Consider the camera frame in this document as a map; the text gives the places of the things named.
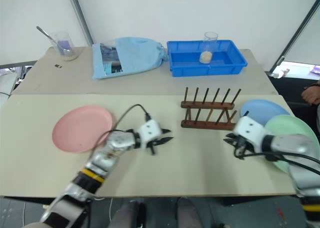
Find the glass cup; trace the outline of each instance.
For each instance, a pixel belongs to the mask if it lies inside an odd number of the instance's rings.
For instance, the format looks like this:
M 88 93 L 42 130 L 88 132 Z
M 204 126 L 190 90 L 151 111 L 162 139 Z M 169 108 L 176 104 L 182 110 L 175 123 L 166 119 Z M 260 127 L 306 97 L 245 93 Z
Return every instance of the glass cup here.
M 199 62 L 209 64 L 214 56 L 217 47 L 218 34 L 214 32 L 206 32 L 201 47 Z
M 50 42 L 62 60 L 71 61 L 78 57 L 78 53 L 67 32 L 55 32 L 51 33 L 50 36 L 53 38 Z

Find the blue plastic tray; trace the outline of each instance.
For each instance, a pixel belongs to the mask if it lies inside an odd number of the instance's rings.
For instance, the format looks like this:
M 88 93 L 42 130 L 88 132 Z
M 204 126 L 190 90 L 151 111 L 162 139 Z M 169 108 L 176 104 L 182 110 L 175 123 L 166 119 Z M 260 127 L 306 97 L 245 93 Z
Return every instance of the blue plastic tray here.
M 247 66 L 231 40 L 218 40 L 209 64 L 199 62 L 202 41 L 168 41 L 170 70 L 174 77 L 238 74 Z

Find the pink plate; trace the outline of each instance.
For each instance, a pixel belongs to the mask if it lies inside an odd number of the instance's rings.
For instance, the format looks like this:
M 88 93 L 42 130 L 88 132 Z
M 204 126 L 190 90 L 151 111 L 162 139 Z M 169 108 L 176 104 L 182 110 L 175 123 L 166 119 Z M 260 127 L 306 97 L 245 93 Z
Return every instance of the pink plate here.
M 109 111 L 98 106 L 83 106 L 71 110 L 57 122 L 52 131 L 52 140 L 60 150 L 84 152 L 92 149 L 100 135 L 111 128 L 112 116 Z

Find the plate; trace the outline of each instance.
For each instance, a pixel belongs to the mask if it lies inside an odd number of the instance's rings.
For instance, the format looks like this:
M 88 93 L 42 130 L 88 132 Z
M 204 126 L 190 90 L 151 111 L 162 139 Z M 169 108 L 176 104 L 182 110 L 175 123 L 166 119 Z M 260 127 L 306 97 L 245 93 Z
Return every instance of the plate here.
M 241 107 L 241 116 L 244 116 L 246 111 L 249 111 L 248 117 L 263 126 L 277 115 L 290 115 L 290 113 L 280 105 L 265 99 L 252 99 L 245 102 Z
M 269 122 L 265 125 L 265 128 L 273 135 L 304 134 L 314 141 L 317 158 L 320 157 L 320 145 L 317 136 L 313 130 L 302 120 L 290 115 L 278 115 L 269 120 Z M 277 161 L 274 162 L 274 164 L 282 171 L 288 172 L 288 164 L 286 162 Z
M 71 110 L 57 122 L 52 141 L 60 150 L 80 153 L 92 149 L 100 135 L 111 128 L 112 116 L 108 110 L 83 106 Z

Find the light blue bag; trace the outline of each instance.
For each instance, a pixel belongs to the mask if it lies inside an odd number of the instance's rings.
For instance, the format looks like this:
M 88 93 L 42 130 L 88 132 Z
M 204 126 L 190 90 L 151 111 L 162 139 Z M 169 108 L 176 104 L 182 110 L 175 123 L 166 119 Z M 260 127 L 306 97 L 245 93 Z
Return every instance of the light blue bag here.
M 145 38 L 119 38 L 115 47 L 93 44 L 92 51 L 93 79 L 141 73 L 168 59 L 161 43 Z

